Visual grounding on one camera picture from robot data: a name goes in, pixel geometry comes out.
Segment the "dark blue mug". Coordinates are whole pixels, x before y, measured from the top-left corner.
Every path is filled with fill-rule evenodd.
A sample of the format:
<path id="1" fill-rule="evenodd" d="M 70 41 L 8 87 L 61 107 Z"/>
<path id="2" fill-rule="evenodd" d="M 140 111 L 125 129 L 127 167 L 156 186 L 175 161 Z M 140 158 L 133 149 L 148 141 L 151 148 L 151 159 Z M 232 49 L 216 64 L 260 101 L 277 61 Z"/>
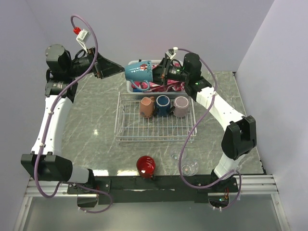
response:
<path id="1" fill-rule="evenodd" d="M 156 98 L 155 109 L 158 116 L 167 116 L 170 113 L 171 101 L 165 95 Z"/>

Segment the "mauve purple mug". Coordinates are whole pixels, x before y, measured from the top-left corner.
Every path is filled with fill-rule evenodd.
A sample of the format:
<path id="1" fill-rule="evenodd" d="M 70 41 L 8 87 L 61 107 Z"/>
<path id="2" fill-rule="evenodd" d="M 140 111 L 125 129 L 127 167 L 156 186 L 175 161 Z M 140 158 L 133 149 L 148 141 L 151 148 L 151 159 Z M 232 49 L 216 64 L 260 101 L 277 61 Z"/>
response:
<path id="1" fill-rule="evenodd" d="M 175 98 L 169 114 L 176 117 L 185 117 L 189 110 L 189 100 L 186 97 L 179 96 Z"/>

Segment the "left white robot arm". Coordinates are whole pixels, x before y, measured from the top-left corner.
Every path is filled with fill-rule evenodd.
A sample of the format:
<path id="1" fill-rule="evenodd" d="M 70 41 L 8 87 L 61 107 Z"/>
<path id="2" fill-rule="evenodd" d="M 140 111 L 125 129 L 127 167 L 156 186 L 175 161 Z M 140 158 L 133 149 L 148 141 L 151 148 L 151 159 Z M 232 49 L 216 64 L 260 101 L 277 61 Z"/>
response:
<path id="1" fill-rule="evenodd" d="M 84 193 L 96 189 L 92 170 L 76 167 L 61 156 L 65 122 L 77 92 L 77 77 L 89 70 L 103 79 L 121 73 L 124 67 L 96 52 L 92 47 L 79 51 L 75 58 L 61 44 L 53 44 L 45 50 L 46 72 L 45 111 L 40 131 L 29 154 L 23 154 L 21 164 L 36 181 L 79 183 Z"/>

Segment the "clear glass cup far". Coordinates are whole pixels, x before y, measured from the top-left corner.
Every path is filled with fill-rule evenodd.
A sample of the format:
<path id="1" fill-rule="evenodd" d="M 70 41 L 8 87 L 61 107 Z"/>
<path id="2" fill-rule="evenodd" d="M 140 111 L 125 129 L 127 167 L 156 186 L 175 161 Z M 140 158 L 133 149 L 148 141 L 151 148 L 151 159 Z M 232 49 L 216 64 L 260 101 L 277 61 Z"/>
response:
<path id="1" fill-rule="evenodd" d="M 174 163 L 178 163 L 179 162 L 181 151 L 182 151 L 181 147 L 179 147 L 179 148 L 175 147 L 175 148 L 172 148 L 170 150 L 170 158 L 174 161 Z M 186 156 L 187 156 L 187 151 L 184 149 L 181 160 L 184 161 Z"/>

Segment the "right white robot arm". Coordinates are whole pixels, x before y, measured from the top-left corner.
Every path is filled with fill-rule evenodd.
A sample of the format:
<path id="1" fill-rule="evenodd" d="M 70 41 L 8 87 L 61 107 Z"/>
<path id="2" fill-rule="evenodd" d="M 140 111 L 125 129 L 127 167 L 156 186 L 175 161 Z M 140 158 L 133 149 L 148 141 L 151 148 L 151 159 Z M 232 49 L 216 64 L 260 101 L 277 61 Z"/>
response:
<path id="1" fill-rule="evenodd" d="M 187 52 L 183 65 L 174 66 L 171 58 L 165 56 L 153 68 L 154 83 L 165 85 L 168 80 L 184 83 L 184 90 L 195 102 L 206 109 L 224 130 L 221 148 L 222 157 L 214 168 L 216 177 L 211 179 L 212 189 L 221 192 L 228 186 L 229 178 L 238 167 L 243 157 L 257 144 L 256 120 L 250 115 L 245 116 L 231 107 L 217 93 L 218 83 L 211 85 L 201 74 L 204 60 L 193 52 Z"/>

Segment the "clear glass cup near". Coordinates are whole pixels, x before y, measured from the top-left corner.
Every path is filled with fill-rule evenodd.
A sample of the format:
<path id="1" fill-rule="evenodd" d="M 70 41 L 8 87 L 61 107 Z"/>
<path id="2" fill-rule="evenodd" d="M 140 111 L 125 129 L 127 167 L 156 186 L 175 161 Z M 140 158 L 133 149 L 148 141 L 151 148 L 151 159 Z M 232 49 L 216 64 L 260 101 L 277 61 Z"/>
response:
<path id="1" fill-rule="evenodd" d="M 194 176 L 198 173 L 199 165 L 196 160 L 184 160 L 181 163 L 181 171 L 184 176 Z"/>

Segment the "clear glass cup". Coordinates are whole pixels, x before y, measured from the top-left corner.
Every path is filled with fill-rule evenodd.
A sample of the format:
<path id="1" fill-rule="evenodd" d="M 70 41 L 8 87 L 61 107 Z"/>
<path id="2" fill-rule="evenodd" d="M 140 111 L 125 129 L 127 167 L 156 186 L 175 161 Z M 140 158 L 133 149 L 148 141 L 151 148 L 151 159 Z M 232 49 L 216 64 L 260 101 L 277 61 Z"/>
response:
<path id="1" fill-rule="evenodd" d="M 178 163 L 179 162 L 181 151 L 182 151 L 181 147 L 179 147 L 179 148 L 175 147 L 175 148 L 172 148 L 170 150 L 170 158 L 174 161 L 174 163 Z M 187 156 L 187 151 L 184 149 L 181 160 L 184 161 L 186 156 Z"/>
<path id="2" fill-rule="evenodd" d="M 184 160 L 181 163 L 181 171 L 184 176 L 194 176 L 198 173 L 199 165 L 196 160 Z"/>

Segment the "red mug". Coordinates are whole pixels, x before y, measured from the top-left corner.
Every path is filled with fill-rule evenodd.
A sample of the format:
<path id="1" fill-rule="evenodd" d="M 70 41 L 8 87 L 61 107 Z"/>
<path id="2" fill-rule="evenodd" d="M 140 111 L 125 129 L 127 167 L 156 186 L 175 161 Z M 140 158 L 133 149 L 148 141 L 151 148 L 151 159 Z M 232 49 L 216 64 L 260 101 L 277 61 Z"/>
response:
<path id="1" fill-rule="evenodd" d="M 152 179 L 156 168 L 154 159 L 150 156 L 141 156 L 136 163 L 139 175 L 144 179 Z"/>

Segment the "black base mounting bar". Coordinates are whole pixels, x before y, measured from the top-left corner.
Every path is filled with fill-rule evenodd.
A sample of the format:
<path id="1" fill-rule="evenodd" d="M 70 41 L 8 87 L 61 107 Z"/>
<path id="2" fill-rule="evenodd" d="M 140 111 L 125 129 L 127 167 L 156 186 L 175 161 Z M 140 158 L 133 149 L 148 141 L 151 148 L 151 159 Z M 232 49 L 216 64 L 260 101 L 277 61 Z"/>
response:
<path id="1" fill-rule="evenodd" d="M 207 203 L 210 193 L 236 193 L 240 186 L 235 177 L 222 180 L 206 189 L 186 185 L 180 176 L 100 176 L 87 187 L 111 195 L 114 203 L 182 202 Z"/>

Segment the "salmon pink mug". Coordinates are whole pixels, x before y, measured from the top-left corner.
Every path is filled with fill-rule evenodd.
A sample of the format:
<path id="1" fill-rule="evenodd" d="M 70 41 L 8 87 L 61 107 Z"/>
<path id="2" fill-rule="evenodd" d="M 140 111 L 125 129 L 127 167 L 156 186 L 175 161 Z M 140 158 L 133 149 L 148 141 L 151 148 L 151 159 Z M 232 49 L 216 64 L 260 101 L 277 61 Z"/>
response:
<path id="1" fill-rule="evenodd" d="M 140 116 L 150 118 L 154 112 L 155 97 L 143 97 L 140 101 Z"/>

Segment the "light blue mug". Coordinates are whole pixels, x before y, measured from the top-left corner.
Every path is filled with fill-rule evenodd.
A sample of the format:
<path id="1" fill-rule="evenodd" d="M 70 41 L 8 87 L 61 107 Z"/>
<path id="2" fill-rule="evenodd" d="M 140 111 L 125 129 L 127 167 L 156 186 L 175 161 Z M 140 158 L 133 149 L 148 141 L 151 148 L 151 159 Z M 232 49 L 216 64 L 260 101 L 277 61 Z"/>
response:
<path id="1" fill-rule="evenodd" d="M 140 91 L 150 89 L 150 82 L 153 82 L 152 62 L 150 60 L 140 61 L 124 67 L 125 79 Z M 145 83 L 146 88 L 142 89 L 135 82 Z"/>

